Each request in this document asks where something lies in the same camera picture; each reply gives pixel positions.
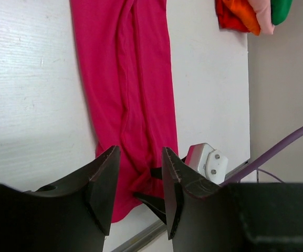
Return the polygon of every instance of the green cloth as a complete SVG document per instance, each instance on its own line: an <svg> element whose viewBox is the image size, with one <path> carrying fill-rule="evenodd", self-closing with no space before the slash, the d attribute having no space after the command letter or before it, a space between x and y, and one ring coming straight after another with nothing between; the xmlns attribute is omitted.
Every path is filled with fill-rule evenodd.
<svg viewBox="0 0 303 252"><path fill-rule="evenodd" d="M286 20L292 4L292 0L270 0L271 4L271 22L273 25L279 25Z"/></svg>

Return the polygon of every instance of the light pink cloth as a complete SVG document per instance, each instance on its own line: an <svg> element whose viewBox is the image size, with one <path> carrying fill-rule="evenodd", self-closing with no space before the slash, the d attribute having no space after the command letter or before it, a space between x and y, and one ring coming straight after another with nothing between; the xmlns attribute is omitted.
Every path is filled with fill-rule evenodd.
<svg viewBox="0 0 303 252"><path fill-rule="evenodd" d="M256 19L261 27L261 32L272 35L275 26L271 23L270 0L248 0L256 13Z"/></svg>

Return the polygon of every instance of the red cloth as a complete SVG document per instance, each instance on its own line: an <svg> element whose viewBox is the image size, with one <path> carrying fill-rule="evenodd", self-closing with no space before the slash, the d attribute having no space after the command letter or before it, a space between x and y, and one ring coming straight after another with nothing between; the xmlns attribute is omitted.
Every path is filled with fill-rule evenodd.
<svg viewBox="0 0 303 252"><path fill-rule="evenodd" d="M163 197L150 168L164 146L177 152L166 0L71 0L82 82L99 155L121 147L113 222Z"/></svg>
<svg viewBox="0 0 303 252"><path fill-rule="evenodd" d="M223 0L215 0L215 11L221 28L249 33L248 28L225 6Z"/></svg>

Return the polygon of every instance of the metal bar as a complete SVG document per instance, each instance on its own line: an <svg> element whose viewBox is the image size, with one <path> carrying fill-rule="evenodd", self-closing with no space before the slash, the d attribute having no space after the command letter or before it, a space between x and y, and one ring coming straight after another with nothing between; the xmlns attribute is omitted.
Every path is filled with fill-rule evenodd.
<svg viewBox="0 0 303 252"><path fill-rule="evenodd" d="M166 231L166 226L158 220L145 230L141 231L125 243L114 249L112 252L137 252L147 244L152 242L161 233Z"/></svg>

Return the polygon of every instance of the orange cloth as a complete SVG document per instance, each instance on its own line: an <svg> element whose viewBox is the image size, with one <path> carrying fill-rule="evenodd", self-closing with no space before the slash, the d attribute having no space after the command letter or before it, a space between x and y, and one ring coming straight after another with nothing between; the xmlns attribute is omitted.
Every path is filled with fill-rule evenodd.
<svg viewBox="0 0 303 252"><path fill-rule="evenodd" d="M248 0L223 0L223 2L234 15L240 18L251 33L260 35L261 28L256 19L256 13Z"/></svg>

